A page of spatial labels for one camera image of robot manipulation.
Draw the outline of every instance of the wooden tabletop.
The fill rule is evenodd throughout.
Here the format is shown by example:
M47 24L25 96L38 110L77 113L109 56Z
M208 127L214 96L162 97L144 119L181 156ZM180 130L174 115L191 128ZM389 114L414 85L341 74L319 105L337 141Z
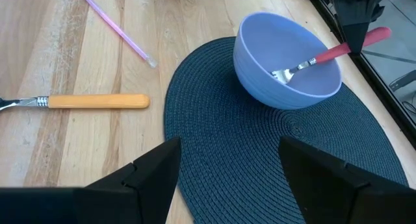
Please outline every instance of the wooden tabletop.
M144 93L146 110L11 108L0 114L0 186L84 186L164 141L163 104L179 63L236 35L249 13L275 12L338 43L309 0L95 0L147 53L151 69L84 0L0 0L0 96ZM348 56L344 83L390 139L416 188L416 151ZM177 191L168 223L192 223Z

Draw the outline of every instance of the bowl rim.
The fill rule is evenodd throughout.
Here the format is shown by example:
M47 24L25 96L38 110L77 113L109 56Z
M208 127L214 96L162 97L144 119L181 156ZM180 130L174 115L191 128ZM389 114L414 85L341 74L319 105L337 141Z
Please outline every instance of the bowl rim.
M325 47L326 47L326 45L318 38L318 37L316 37L311 31L309 31L309 30L307 30L305 27L303 27L303 26L301 26L300 24L298 24L297 22L295 22L295 21L293 21L293 20L291 20L291 19L288 19L288 18L286 18L286 17L283 17L283 16L280 16L280 15L278 15L278 14L275 14L275 13L271 13L271 12L254 12L254 13L251 13L251 14L249 14L249 15L247 15L246 17L244 17L244 19L241 21L241 23L240 23L240 27L239 27L239 37L241 38L241 42L242 42L242 45L244 46L244 49L247 51L247 53L248 53L248 55L250 56L250 58L255 62L255 64L257 65L257 66L259 66L260 67L260 69L263 71L263 72L265 72L265 73L267 73L267 75L270 77L270 78L272 78L272 79L274 79L276 82L278 82L279 84L281 84L281 85L283 85L283 86L285 86L286 88L288 88L288 89L290 89L291 91L294 91L294 92L296 92L296 93L298 93L298 94L300 94L300 95L305 95L305 96L307 96L307 97L315 97L315 98L328 98L328 97L331 97L331 96L333 96L333 95L335 95L338 91L339 91L339 89L341 88L341 85L342 85L342 83L343 83L343 77L342 77L342 74L341 74L341 69L339 68L339 65L338 65L338 61L336 61L335 60L335 65L336 65L336 68L337 68L337 71L338 71L338 76L339 76L339 84L338 84L338 87L332 92L332 93L329 93L329 94L326 94L326 95L314 95L314 94L309 94L309 93L304 93L304 92L301 92L301 91L299 91L299 90L297 90L297 89L294 89L294 88L292 88L292 87L290 87L290 86L288 86L287 84L284 84L284 83L282 83L282 82L280 82L279 80L277 80L277 79L275 79L273 76L272 76L272 74L270 74L268 71L266 71L265 69L264 69L264 67L262 66L262 65L260 65L260 63L258 63L258 61L253 57L253 55L251 54L251 52L250 52L250 50L247 48L247 45L246 45L246 42L244 41L244 37L242 36L242 34L243 34L243 31L242 31L242 27L243 27L243 25L244 25L244 23L247 21L247 19L249 19L249 18L251 18L251 17L255 17L255 16L258 16L258 15L269 15L269 16L275 16L275 17L277 17L277 18L280 18L280 19L283 19L283 20L287 20L287 21L290 21L291 23L294 23L295 25L297 25L297 26L299 26L299 27L301 27L301 28L303 28L307 33L309 33L309 34L311 34L312 36L314 36L316 39L318 39L318 41L320 41Z

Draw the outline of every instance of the black metal frame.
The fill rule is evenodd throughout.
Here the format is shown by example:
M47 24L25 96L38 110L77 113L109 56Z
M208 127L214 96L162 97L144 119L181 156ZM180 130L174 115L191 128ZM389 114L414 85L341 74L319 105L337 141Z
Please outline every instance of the black metal frame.
M310 0L314 7L318 10L319 14L326 22L332 33L339 40L340 43L344 42L341 32L338 29L337 23L328 8L327 4L323 0ZM403 106L398 102L388 85L384 83L379 74L373 68L371 63L361 53L360 55L350 55L351 60L357 66L358 70L364 76L365 80L373 89L374 93L386 107L387 111L391 114L397 125L400 127L404 135L408 138L410 144L416 149L416 125L413 120L408 116L408 113Z

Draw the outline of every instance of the placemat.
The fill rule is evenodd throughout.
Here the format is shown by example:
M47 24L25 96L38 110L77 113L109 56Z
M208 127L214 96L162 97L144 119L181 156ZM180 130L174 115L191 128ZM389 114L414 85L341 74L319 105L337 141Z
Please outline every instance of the placemat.
M304 223L280 164L280 136L408 185L382 128L345 85L309 108L268 107L241 86L234 42L192 52L166 94L164 133L182 139L179 188L195 223Z

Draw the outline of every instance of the dark blue placemat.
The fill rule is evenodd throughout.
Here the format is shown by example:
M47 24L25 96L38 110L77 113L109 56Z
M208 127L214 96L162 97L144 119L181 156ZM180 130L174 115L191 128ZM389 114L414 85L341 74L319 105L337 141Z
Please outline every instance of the dark blue placemat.
M192 52L166 94L164 133L182 138L179 187L195 223L304 222L280 165L280 136L408 185L382 128L345 85L309 108L270 108L240 85L234 41Z

